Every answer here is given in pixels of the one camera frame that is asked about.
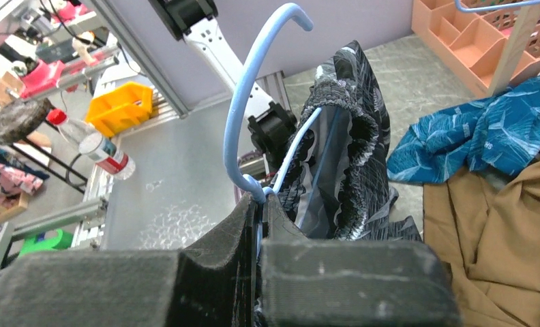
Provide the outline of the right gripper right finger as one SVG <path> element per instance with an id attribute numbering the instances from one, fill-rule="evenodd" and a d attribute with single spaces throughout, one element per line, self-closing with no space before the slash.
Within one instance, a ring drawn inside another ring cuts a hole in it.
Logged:
<path id="1" fill-rule="evenodd" d="M 310 240 L 278 198 L 263 206 L 261 311 L 269 326 L 461 326 L 446 272 L 409 240 Z"/>

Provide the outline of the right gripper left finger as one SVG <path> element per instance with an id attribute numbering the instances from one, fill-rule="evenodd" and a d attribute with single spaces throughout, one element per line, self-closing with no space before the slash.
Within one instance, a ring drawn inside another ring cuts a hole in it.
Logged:
<path id="1" fill-rule="evenodd" d="M 185 249 L 25 255 L 0 277 L 0 326 L 251 326 L 256 209 L 242 197 Z"/>

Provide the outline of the dark leaf print shorts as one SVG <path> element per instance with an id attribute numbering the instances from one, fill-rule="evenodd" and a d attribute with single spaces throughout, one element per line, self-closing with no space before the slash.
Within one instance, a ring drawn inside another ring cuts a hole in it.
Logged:
<path id="1" fill-rule="evenodd" d="M 389 218 L 399 196 L 387 176 L 390 117 L 359 42 L 317 67 L 300 122 L 309 128 L 278 198 L 308 238 L 421 240 L 412 217 Z"/>

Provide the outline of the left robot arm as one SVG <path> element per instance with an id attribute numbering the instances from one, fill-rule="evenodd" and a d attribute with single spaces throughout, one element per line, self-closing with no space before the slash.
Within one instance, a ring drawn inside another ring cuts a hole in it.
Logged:
<path id="1" fill-rule="evenodd" d="M 231 90 L 243 72 L 243 63 L 224 37 L 216 20 L 213 1 L 151 1 L 162 22 L 177 41 L 193 47 Z M 297 118 L 290 109 L 283 73 L 277 72 L 254 83 L 244 113 L 251 141 L 265 158 L 268 172 L 276 172 L 286 154 Z"/>

